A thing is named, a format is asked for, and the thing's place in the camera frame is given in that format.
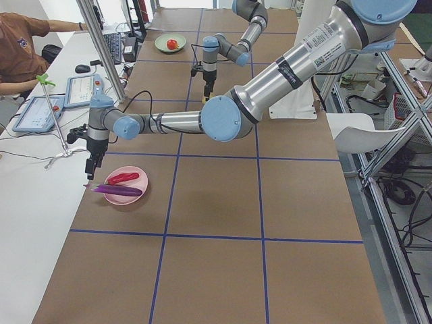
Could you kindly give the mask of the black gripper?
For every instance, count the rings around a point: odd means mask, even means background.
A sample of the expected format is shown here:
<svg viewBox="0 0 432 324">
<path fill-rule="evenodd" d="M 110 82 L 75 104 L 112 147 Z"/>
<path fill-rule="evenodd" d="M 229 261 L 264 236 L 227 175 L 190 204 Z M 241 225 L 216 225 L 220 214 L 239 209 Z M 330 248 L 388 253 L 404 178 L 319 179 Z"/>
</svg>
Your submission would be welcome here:
<svg viewBox="0 0 432 324">
<path fill-rule="evenodd" d="M 206 71 L 204 70 L 202 72 L 203 80 L 205 81 L 205 87 L 204 87 L 204 96 L 211 99 L 213 97 L 213 87 L 216 81 L 216 71 Z"/>
<path fill-rule="evenodd" d="M 88 180 L 93 180 L 95 169 L 101 167 L 108 145 L 108 139 L 96 140 L 93 138 L 87 138 L 86 147 L 90 153 L 90 158 L 86 160 L 85 173 L 87 174 Z"/>
</svg>

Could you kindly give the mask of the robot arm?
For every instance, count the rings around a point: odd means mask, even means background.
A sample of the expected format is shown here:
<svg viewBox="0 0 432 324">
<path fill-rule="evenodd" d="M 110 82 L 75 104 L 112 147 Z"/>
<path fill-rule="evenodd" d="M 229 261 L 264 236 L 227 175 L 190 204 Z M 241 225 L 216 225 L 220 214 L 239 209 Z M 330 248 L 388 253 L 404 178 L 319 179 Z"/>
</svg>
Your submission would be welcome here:
<svg viewBox="0 0 432 324">
<path fill-rule="evenodd" d="M 398 24 L 415 5 L 416 1 L 336 1 L 329 17 L 297 45 L 244 86 L 209 99 L 200 111 L 129 114 L 116 109 L 110 97 L 94 95 L 85 136 L 90 153 L 85 167 L 88 179 L 101 166 L 110 133 L 126 140 L 170 132 L 206 134 L 220 142 L 245 137 L 266 109 L 338 57 L 391 49 Z"/>
<path fill-rule="evenodd" d="M 259 1 L 234 1 L 233 12 L 245 19 L 248 26 L 242 36 L 231 42 L 223 33 L 206 36 L 202 39 L 202 59 L 191 69 L 191 74 L 202 74 L 205 82 L 203 90 L 204 102 L 213 96 L 213 89 L 217 79 L 217 62 L 222 57 L 238 66 L 245 66 L 250 59 L 252 46 L 268 25 L 268 14 L 265 6 Z"/>
</svg>

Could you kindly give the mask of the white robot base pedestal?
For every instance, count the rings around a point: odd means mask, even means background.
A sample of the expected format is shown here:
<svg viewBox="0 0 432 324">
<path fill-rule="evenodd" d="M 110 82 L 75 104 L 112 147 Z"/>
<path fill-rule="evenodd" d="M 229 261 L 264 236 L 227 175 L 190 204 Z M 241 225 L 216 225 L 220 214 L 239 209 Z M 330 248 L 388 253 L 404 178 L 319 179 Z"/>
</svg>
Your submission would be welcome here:
<svg viewBox="0 0 432 324">
<path fill-rule="evenodd" d="M 320 13 L 313 13 L 315 1 L 304 1 L 300 22 L 294 41 L 299 45 L 315 27 L 321 17 Z M 314 106 L 314 96 L 309 81 L 295 82 L 294 89 L 269 108 L 271 119 L 317 119 Z"/>
</svg>

